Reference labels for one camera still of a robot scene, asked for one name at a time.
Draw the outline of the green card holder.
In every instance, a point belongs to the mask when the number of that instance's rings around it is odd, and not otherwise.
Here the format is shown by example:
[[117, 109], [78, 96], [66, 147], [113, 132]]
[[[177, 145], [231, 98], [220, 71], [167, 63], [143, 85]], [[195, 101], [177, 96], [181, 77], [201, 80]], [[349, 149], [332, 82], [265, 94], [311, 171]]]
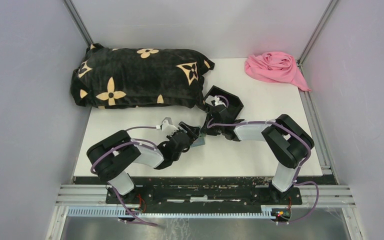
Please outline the green card holder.
[[200, 134], [199, 137], [191, 144], [191, 148], [203, 146], [206, 144], [205, 142], [205, 134]]

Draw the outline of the black card box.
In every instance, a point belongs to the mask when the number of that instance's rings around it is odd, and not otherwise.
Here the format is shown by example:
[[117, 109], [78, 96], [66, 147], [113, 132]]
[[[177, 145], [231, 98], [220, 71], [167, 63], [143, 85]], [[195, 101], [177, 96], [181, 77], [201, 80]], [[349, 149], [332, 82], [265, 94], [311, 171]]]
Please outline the black card box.
[[[229, 101], [229, 107], [224, 105], [214, 106], [214, 96], [224, 96]], [[237, 119], [239, 113], [243, 109], [244, 105], [239, 97], [231, 94], [215, 85], [213, 85], [209, 92], [204, 96], [205, 112], [213, 117], [231, 117], [234, 121]]]

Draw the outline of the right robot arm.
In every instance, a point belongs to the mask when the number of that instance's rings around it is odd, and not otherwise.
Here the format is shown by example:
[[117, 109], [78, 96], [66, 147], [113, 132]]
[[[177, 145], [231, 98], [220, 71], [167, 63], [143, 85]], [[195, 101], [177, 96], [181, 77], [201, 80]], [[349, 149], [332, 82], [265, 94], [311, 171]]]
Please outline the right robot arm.
[[282, 204], [296, 183], [303, 164], [315, 146], [312, 137], [287, 114], [271, 120], [233, 119], [224, 106], [213, 107], [207, 113], [201, 131], [207, 135], [223, 135], [227, 140], [265, 142], [278, 161], [271, 180], [269, 199]]

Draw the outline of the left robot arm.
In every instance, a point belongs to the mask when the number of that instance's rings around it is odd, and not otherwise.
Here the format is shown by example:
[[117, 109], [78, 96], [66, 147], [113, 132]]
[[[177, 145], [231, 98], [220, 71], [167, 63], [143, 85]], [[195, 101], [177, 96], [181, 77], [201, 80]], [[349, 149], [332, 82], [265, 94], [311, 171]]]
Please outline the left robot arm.
[[86, 152], [91, 163], [91, 173], [108, 183], [118, 197], [129, 204], [136, 200], [138, 191], [126, 172], [131, 164], [142, 164], [156, 170], [171, 166], [197, 141], [201, 134], [198, 126], [181, 121], [173, 125], [169, 119], [149, 127], [162, 131], [166, 140], [154, 144], [150, 140], [132, 138], [129, 130], [120, 130], [92, 145]]

